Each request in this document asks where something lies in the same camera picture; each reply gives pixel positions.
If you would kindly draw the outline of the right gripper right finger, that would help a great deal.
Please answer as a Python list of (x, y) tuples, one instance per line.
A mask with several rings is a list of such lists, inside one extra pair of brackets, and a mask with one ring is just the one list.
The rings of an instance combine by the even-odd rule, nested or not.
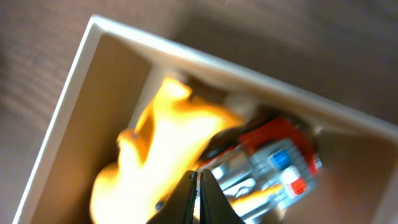
[(209, 169), (200, 174), (200, 223), (244, 224)]

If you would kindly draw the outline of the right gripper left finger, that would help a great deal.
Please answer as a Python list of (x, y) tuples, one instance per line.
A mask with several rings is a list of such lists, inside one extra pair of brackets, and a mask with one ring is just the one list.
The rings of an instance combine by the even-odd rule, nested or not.
[(197, 176), (194, 171), (186, 171), (164, 206), (147, 224), (192, 224), (197, 197)]

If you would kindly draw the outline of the orange rubber dog toy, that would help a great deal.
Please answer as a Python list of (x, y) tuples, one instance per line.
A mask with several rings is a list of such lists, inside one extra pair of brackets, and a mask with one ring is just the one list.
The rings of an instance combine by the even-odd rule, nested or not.
[(93, 223), (145, 223), (219, 132), (243, 124), (224, 106), (192, 95), (167, 77), (133, 129), (117, 137), (117, 162), (96, 177), (90, 200)]

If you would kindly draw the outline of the red grey toy truck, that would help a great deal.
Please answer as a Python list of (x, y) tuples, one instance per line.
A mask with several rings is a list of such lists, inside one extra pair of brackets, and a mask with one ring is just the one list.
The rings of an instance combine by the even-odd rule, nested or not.
[(212, 172), (245, 223), (282, 223), (284, 212), (317, 186), (313, 139), (299, 119), (258, 118), (214, 135), (193, 168)]

